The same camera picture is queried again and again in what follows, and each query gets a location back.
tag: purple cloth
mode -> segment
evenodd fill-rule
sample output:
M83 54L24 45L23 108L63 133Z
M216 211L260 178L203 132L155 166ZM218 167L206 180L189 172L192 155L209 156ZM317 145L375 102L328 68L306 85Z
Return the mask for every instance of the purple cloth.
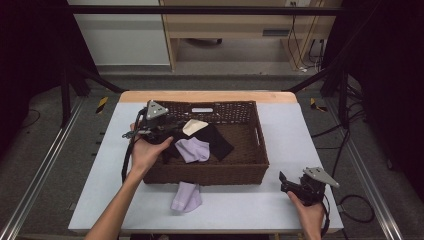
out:
M180 182L178 192L171 204L171 209L191 212L202 204L199 184Z
M175 147L186 163L195 161L205 162L210 156L209 143L202 142L195 137L180 139L175 143Z

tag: hand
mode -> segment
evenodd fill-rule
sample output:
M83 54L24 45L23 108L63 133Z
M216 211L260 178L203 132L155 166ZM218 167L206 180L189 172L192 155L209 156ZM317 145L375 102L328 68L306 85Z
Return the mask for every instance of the hand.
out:
M134 123L131 124L131 130L134 130ZM145 174L156 162L159 154L169 147L172 142L172 137L167 138L161 144L153 145L146 142L141 135L135 137L136 143L134 144L132 152L132 168L140 174Z
M324 208L321 204L304 206L293 192L287 192L290 200L297 209L300 224L309 240L321 239L321 226L324 218Z

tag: basket handle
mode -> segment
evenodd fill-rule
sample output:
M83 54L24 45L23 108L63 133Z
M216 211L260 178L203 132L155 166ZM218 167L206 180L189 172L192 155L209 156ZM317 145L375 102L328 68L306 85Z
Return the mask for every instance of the basket handle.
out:
M200 104L191 104L189 106L189 111L194 114L214 114L215 113L215 104L213 103L200 103Z

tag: white wall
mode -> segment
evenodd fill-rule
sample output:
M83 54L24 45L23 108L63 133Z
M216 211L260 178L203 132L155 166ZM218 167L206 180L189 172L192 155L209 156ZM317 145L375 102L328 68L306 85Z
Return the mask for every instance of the white wall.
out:
M68 0L70 5L159 5L157 0ZM96 65L169 65L160 15L75 14Z

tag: wooden table edge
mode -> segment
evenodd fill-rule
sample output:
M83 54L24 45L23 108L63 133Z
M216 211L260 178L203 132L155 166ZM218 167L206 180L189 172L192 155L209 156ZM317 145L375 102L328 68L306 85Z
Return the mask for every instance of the wooden table edge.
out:
M147 102L149 100L214 102L256 101L263 103L297 103L292 92L274 91L126 91L119 102Z

